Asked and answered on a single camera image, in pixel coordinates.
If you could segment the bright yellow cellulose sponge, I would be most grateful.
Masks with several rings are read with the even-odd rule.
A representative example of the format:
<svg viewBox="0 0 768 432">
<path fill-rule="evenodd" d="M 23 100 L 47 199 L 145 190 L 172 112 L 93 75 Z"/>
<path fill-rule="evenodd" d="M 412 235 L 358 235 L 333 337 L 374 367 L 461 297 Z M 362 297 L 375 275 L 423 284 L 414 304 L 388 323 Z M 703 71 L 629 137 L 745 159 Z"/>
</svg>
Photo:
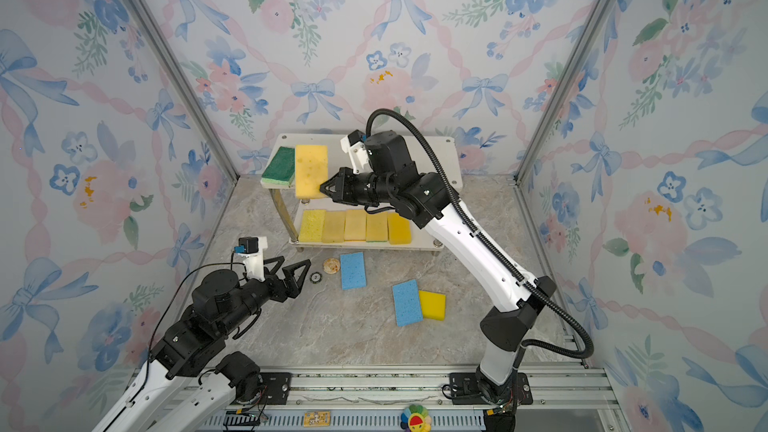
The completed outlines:
<svg viewBox="0 0 768 432">
<path fill-rule="evenodd" d="M 325 210 L 304 210 L 302 213 L 298 240 L 301 243 L 321 242 L 325 218 Z"/>
</svg>

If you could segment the yellow orange-backed sponge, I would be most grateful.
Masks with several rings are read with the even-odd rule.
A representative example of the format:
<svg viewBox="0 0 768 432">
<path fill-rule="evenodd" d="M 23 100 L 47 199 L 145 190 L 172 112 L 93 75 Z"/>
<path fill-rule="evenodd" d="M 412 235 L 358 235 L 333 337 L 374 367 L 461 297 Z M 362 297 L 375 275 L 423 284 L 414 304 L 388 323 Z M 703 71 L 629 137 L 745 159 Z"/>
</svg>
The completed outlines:
<svg viewBox="0 0 768 432">
<path fill-rule="evenodd" d="M 345 242 L 365 242 L 367 213 L 361 209 L 345 211 Z"/>
</svg>

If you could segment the bright yellow foam sponge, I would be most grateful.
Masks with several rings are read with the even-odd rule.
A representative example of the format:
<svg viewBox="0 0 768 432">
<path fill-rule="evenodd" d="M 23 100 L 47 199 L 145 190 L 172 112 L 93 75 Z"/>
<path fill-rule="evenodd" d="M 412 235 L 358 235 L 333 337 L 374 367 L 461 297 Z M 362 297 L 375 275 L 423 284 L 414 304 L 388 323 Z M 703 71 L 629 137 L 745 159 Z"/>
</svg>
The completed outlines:
<svg viewBox="0 0 768 432">
<path fill-rule="evenodd" d="M 420 290 L 419 300 L 424 319 L 445 320 L 447 298 L 444 294 Z"/>
</svg>

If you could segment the blue sponge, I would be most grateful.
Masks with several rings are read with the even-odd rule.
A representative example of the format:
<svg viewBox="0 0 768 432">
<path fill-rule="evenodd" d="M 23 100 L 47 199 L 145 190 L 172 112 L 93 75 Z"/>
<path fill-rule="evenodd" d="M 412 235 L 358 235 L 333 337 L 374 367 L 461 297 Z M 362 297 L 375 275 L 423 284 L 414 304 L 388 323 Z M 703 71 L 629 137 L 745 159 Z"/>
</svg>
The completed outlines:
<svg viewBox="0 0 768 432">
<path fill-rule="evenodd" d="M 341 287 L 344 291 L 364 288 L 367 285 L 365 260 L 362 252 L 342 254 Z"/>
<path fill-rule="evenodd" d="M 416 280 L 409 280 L 392 287 L 395 320 L 398 327 L 405 327 L 424 320 L 419 288 Z"/>
</svg>

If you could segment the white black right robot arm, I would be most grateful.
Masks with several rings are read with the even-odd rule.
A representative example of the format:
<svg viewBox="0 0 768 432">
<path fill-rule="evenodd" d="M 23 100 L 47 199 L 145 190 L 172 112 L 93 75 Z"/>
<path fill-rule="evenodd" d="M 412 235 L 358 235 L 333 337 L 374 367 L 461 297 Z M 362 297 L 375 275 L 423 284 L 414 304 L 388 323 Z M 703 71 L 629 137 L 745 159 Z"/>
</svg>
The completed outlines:
<svg viewBox="0 0 768 432">
<path fill-rule="evenodd" d="M 429 141 L 416 140 L 433 166 L 430 172 L 418 169 L 406 139 L 394 131 L 344 136 L 340 148 L 351 164 L 319 189 L 335 203 L 396 212 L 449 249 L 471 273 L 493 304 L 480 323 L 486 346 L 476 371 L 477 395 L 489 404 L 510 403 L 517 395 L 522 343 L 555 285 L 522 268 L 484 233 Z"/>
</svg>

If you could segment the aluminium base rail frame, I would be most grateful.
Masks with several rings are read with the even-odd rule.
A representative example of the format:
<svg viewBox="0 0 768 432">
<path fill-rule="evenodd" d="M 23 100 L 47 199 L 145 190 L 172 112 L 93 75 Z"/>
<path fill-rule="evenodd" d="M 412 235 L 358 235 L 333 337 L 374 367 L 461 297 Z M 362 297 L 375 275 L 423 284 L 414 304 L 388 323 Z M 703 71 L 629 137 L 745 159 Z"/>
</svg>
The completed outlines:
<svg viewBox="0 0 768 432">
<path fill-rule="evenodd" d="M 478 397 L 469 364 L 397 364 L 265 367 L 262 374 L 291 376 L 286 402 L 261 416 L 231 404 L 195 431 L 403 431 L 400 415 L 426 407 L 432 431 L 624 431 L 618 398 L 601 369 L 579 362 L 526 364 L 516 398 L 489 404 Z M 303 414 L 330 411 L 329 427 L 305 428 Z"/>
</svg>

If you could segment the white two-tier metal shelf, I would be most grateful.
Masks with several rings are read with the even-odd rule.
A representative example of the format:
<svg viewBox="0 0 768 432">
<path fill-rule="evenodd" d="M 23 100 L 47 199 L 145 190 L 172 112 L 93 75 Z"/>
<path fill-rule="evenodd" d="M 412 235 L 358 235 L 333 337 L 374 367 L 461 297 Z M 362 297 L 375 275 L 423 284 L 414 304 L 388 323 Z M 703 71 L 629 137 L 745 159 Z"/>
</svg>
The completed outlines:
<svg viewBox="0 0 768 432">
<path fill-rule="evenodd" d="M 295 148 L 299 145 L 324 146 L 328 149 L 328 170 L 331 174 L 337 172 L 340 167 L 348 166 L 350 160 L 347 154 L 343 153 L 340 146 L 342 136 L 340 134 L 304 134 L 304 133 L 284 133 L 277 137 L 275 147 L 271 154 L 275 155 L 279 148 Z M 454 187 L 460 191 L 463 187 L 463 179 L 458 160 L 458 148 L 452 137 L 429 136 L 428 143 L 437 155 L 446 175 Z M 295 246 L 298 251 L 309 248 L 337 248 L 337 249 L 371 249 L 371 250 L 413 250 L 429 251 L 433 254 L 443 249 L 443 244 L 429 235 L 427 232 L 418 229 L 414 224 L 409 226 L 411 240 L 408 243 L 393 244 L 389 241 L 389 235 L 385 234 L 382 241 L 369 241 L 367 231 L 372 224 L 382 225 L 385 229 L 389 228 L 389 213 L 387 211 L 379 214 L 367 214 L 361 206 L 350 207 L 348 205 L 334 203 L 329 198 L 322 199 L 301 199 L 298 205 L 290 208 L 285 204 L 284 194 L 289 192 L 293 194 L 295 187 L 293 185 L 270 185 L 262 182 L 261 185 L 267 189 L 272 198 L 274 207 L 282 221 L 283 226 L 289 235 L 288 243 Z M 359 217 L 366 218 L 366 226 L 362 229 L 362 239 L 360 241 L 341 241 L 324 242 L 320 241 L 302 241 L 300 239 L 300 230 L 303 227 L 303 218 L 307 211 L 324 210 L 328 215 L 335 213 L 340 217 L 346 217 L 349 210 L 353 210 Z"/>
</svg>

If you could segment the pale yellow sponge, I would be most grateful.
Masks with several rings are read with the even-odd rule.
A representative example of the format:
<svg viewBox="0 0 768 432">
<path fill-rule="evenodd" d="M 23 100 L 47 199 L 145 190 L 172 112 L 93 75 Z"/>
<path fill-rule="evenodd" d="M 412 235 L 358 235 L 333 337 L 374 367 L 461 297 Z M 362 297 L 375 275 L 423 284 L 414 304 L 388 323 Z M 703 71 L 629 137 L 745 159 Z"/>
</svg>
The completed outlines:
<svg viewBox="0 0 768 432">
<path fill-rule="evenodd" d="M 298 145 L 295 149 L 295 195 L 298 199 L 320 199 L 320 186 L 328 180 L 328 148 Z"/>
<path fill-rule="evenodd" d="M 323 222 L 321 242 L 326 244 L 343 243 L 345 241 L 345 211 L 327 211 Z"/>
</svg>

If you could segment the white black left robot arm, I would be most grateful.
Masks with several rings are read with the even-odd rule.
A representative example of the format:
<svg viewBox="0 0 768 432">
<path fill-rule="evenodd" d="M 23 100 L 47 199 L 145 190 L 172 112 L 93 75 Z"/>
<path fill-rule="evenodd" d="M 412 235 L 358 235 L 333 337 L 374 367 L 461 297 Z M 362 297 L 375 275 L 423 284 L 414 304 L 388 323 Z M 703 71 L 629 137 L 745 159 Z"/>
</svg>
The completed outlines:
<svg viewBox="0 0 768 432">
<path fill-rule="evenodd" d="M 235 265 L 205 265 L 191 304 L 164 333 L 152 332 L 146 361 L 96 430 L 195 431 L 231 404 L 257 416 L 285 404 L 290 374 L 264 375 L 244 353 L 224 350 L 253 327 L 267 303 L 301 294 L 311 262 L 271 258 L 262 279 L 244 277 Z"/>
</svg>

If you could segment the yellow green-backed sponge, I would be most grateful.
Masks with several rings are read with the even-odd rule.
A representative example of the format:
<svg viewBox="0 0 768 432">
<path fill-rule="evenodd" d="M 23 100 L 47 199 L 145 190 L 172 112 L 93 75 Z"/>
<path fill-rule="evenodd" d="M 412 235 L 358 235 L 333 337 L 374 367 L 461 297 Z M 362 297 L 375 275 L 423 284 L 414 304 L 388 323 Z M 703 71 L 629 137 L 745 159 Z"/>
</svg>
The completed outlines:
<svg viewBox="0 0 768 432">
<path fill-rule="evenodd" d="M 386 243 L 389 241 L 388 217 L 388 212 L 367 216 L 365 240 L 368 243 Z"/>
</svg>

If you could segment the aluminium right corner post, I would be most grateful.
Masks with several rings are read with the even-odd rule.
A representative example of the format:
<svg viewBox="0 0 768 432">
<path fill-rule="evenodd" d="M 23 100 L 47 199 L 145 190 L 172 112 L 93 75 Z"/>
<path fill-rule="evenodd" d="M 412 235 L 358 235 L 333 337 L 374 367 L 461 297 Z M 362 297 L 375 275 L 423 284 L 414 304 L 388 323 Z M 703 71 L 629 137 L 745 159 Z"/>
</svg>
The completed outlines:
<svg viewBox="0 0 768 432">
<path fill-rule="evenodd" d="M 556 121 L 560 107 L 565 102 L 567 94 L 576 82 L 581 67 L 591 53 L 596 36 L 605 22 L 607 15 L 609 14 L 608 9 L 613 2 L 614 0 L 596 0 L 590 13 L 587 15 L 584 29 L 578 39 L 573 43 L 574 47 L 568 60 L 565 62 L 561 80 L 555 88 L 552 98 L 548 101 L 548 105 L 534 131 L 532 140 L 526 149 L 526 154 L 514 175 L 516 186 L 523 184 L 532 174 L 537 154 L 544 145 L 549 130 Z"/>
</svg>

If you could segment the colourful round toy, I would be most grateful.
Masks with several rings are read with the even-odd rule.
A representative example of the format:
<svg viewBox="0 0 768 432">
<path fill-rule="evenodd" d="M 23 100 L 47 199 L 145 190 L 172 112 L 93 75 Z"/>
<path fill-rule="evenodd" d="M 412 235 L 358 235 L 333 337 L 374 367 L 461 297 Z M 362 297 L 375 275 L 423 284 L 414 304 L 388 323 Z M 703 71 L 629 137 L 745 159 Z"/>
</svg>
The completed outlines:
<svg viewBox="0 0 768 432">
<path fill-rule="evenodd" d="M 432 418 L 428 409 L 419 404 L 405 407 L 400 415 L 400 427 L 409 432 L 431 432 Z"/>
</svg>

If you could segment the small yellow tag board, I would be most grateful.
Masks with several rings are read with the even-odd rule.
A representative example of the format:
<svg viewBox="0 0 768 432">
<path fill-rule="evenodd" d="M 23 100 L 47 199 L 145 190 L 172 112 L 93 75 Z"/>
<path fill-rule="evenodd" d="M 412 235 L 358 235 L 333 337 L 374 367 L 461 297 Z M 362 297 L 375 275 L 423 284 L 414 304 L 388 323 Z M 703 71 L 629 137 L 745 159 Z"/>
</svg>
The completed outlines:
<svg viewBox="0 0 768 432">
<path fill-rule="evenodd" d="M 303 414 L 302 426 L 305 428 L 329 427 L 332 422 L 330 411 L 309 411 Z"/>
</svg>

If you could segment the aluminium left corner post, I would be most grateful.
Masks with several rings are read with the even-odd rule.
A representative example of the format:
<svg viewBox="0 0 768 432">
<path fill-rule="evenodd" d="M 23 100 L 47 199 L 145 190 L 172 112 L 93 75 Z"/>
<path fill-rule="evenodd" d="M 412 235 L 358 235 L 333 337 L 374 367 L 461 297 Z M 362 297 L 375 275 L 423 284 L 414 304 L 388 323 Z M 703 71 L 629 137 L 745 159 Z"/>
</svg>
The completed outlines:
<svg viewBox="0 0 768 432">
<path fill-rule="evenodd" d="M 182 102 L 200 129 L 203 138 L 207 141 L 214 157 L 219 161 L 224 169 L 225 175 L 233 182 L 239 179 L 239 173 L 236 171 L 233 161 L 230 159 L 222 141 L 214 130 L 213 123 L 210 121 L 202 109 L 193 87 L 186 78 L 180 62 L 177 60 L 172 47 L 164 37 L 157 19 L 151 12 L 146 0 L 125 0 L 126 6 L 137 19 L 146 34 L 148 43 L 155 57 L 160 62 L 162 70 L 166 73 L 170 83 L 175 88 Z"/>
</svg>

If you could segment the green scouring sponge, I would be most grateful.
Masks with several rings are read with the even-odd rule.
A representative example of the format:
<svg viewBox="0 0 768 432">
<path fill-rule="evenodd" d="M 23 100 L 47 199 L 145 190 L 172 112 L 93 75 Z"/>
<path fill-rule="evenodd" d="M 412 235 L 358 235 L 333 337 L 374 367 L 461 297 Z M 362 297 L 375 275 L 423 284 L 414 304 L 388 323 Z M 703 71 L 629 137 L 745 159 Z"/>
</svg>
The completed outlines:
<svg viewBox="0 0 768 432">
<path fill-rule="evenodd" d="M 261 181 L 267 185 L 290 186 L 295 178 L 295 149 L 281 146 L 263 171 Z"/>
</svg>

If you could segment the aluminium corner post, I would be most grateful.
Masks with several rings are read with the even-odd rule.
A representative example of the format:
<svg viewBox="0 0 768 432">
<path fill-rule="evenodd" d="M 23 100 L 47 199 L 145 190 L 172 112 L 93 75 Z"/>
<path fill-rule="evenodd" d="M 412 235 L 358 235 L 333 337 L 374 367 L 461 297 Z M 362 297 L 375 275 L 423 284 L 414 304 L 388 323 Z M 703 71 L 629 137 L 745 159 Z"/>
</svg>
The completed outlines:
<svg viewBox="0 0 768 432">
<path fill-rule="evenodd" d="M 587 15 L 584 29 L 578 39 L 573 43 L 574 47 L 568 60 L 565 62 L 561 80 L 555 88 L 552 98 L 548 101 L 548 105 L 534 131 L 532 140 L 526 149 L 526 154 L 514 175 L 516 186 L 523 184 L 532 174 L 537 154 L 544 145 L 549 130 L 556 121 L 560 107 L 565 102 L 567 94 L 576 82 L 581 67 L 591 53 L 596 36 L 605 22 L 607 15 L 609 14 L 608 9 L 613 2 L 614 0 L 596 0 L 590 13 Z"/>
<path fill-rule="evenodd" d="M 193 87 L 186 78 L 180 62 L 177 60 L 172 47 L 164 37 L 157 19 L 151 12 L 146 0 L 125 0 L 126 6 L 137 19 L 146 34 L 148 43 L 155 57 L 160 62 L 162 70 L 166 73 L 170 83 L 175 88 L 182 102 L 200 129 L 203 138 L 207 141 L 214 157 L 219 161 L 224 169 L 225 175 L 233 182 L 239 179 L 239 173 L 236 171 L 233 161 L 230 159 L 222 141 L 214 130 L 213 123 L 210 121 L 202 109 Z"/>
</svg>

